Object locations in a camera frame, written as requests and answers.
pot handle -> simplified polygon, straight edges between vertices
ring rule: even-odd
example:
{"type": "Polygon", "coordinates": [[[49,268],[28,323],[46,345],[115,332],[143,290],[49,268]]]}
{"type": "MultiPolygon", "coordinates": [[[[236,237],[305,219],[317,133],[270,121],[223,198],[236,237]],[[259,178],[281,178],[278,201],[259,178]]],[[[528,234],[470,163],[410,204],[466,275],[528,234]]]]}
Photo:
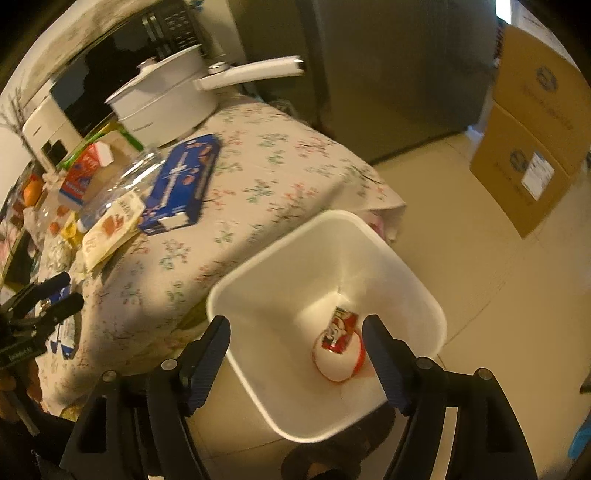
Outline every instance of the pot handle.
{"type": "Polygon", "coordinates": [[[304,60],[299,56],[292,56],[232,67],[224,72],[195,80],[194,84],[197,90],[213,90],[228,85],[236,85],[237,83],[277,77],[293,77],[304,73],[304,60]]]}

screw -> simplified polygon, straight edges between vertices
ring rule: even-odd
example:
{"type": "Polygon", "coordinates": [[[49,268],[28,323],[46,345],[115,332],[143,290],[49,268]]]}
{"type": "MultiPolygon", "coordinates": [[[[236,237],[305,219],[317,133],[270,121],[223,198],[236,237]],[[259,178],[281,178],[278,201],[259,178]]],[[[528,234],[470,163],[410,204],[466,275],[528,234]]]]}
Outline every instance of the screw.
{"type": "Polygon", "coordinates": [[[486,368],[479,368],[478,376],[483,380],[492,380],[492,372],[486,368]]]}
{"type": "Polygon", "coordinates": [[[417,358],[417,367],[421,370],[429,370],[433,366],[433,362],[431,362],[428,358],[422,356],[421,358],[417,358]]]}
{"type": "Polygon", "coordinates": [[[177,368],[178,362],[174,358],[169,358],[160,364],[162,370],[174,370],[177,368]]]}
{"type": "Polygon", "coordinates": [[[117,378],[117,372],[115,370],[108,370],[103,373],[103,382],[112,382],[117,378]]]}

person's hand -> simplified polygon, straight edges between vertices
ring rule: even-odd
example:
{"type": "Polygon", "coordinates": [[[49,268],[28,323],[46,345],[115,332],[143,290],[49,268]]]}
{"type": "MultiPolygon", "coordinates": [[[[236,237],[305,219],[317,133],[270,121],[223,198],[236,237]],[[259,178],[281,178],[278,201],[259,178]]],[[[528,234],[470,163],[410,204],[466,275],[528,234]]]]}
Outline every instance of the person's hand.
{"type": "MultiPolygon", "coordinates": [[[[27,394],[36,402],[40,402],[42,398],[41,382],[39,381],[39,368],[34,359],[30,360],[28,364],[29,382],[27,387],[27,394]]],[[[18,414],[10,405],[10,402],[2,392],[14,390],[17,386],[14,377],[6,370],[0,370],[0,419],[15,422],[18,421],[18,414]]]]}

brown cardboard box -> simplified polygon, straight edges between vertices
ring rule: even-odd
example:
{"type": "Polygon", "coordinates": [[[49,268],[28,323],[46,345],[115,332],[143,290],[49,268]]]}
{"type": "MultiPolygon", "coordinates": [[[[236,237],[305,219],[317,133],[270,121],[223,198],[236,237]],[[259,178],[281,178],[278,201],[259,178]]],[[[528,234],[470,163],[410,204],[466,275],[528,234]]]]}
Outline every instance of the brown cardboard box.
{"type": "Polygon", "coordinates": [[[470,169],[522,237],[541,222],[571,184],[571,176],[549,150],[497,104],[470,169]]]}
{"type": "Polygon", "coordinates": [[[494,99],[569,175],[579,170],[591,145],[591,89],[572,64],[529,33],[509,26],[494,99]]]}

blue box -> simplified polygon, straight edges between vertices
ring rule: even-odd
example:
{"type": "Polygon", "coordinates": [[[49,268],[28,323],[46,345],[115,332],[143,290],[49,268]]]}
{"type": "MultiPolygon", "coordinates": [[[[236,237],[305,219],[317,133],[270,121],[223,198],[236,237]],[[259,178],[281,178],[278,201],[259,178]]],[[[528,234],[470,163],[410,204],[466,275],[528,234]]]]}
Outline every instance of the blue box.
{"type": "Polygon", "coordinates": [[[139,229],[156,235],[197,223],[219,151],[213,134],[174,147],[145,202],[139,229]]]}

